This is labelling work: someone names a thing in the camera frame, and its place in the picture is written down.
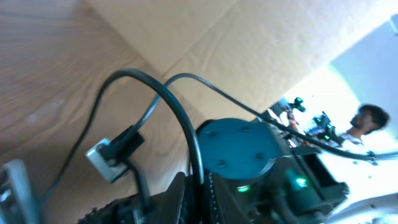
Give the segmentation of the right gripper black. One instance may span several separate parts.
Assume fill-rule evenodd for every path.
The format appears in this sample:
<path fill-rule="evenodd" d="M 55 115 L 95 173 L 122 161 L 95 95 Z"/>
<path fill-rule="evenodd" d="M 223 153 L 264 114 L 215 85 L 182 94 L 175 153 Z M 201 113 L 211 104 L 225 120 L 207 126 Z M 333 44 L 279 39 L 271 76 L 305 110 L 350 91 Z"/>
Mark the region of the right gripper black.
<path fill-rule="evenodd" d="M 135 194 L 93 208 L 78 224 L 123 223 L 242 223 L 243 213 L 218 174 L 205 176 L 204 187 L 194 192 L 191 177 L 179 172 L 165 192 L 149 198 L 144 208 Z"/>

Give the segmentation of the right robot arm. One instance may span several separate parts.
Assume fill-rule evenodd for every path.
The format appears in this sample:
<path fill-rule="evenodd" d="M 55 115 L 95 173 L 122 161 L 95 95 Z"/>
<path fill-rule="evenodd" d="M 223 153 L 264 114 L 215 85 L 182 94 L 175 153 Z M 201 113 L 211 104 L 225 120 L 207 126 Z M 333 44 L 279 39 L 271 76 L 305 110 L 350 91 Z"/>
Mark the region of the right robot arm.
<path fill-rule="evenodd" d="M 145 190 L 88 213 L 82 223 L 383 223 L 397 215 L 397 195 L 349 203 L 311 147 L 288 148 L 269 127 L 240 119 L 198 129 L 204 182 L 178 173 L 165 192 Z"/>

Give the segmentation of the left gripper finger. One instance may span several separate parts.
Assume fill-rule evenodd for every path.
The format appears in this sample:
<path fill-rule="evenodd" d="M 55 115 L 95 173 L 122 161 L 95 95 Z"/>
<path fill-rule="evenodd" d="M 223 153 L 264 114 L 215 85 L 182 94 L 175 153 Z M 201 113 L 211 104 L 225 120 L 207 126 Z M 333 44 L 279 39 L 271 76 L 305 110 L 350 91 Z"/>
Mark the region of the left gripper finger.
<path fill-rule="evenodd" d="M 39 206 L 20 159 L 1 166 L 1 224 L 13 223 L 39 223 Z"/>

